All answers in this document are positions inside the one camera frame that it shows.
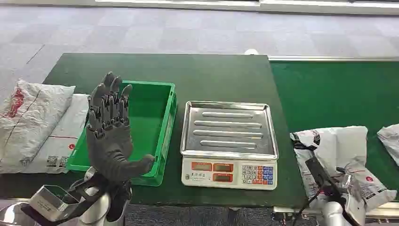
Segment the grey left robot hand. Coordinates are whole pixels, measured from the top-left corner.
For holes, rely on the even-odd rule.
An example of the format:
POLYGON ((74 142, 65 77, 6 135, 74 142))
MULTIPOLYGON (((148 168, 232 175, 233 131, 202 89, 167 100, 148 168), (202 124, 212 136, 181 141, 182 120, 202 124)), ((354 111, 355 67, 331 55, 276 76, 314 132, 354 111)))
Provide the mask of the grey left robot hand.
POLYGON ((148 173, 155 158, 146 154, 138 161, 129 161, 133 152, 128 117, 128 98, 132 86, 122 90, 121 77, 107 73, 88 98, 86 138, 92 167, 110 181, 124 182, 148 173))

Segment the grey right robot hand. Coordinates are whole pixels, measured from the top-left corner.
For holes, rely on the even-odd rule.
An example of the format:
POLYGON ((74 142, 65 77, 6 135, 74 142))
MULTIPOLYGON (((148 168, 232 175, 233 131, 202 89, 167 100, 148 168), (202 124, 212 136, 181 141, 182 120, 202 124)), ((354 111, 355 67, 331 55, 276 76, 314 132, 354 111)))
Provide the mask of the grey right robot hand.
POLYGON ((340 202, 342 193, 338 189, 337 183, 330 177, 316 157, 305 161, 310 173, 312 174, 319 190, 328 196, 328 202, 340 202))

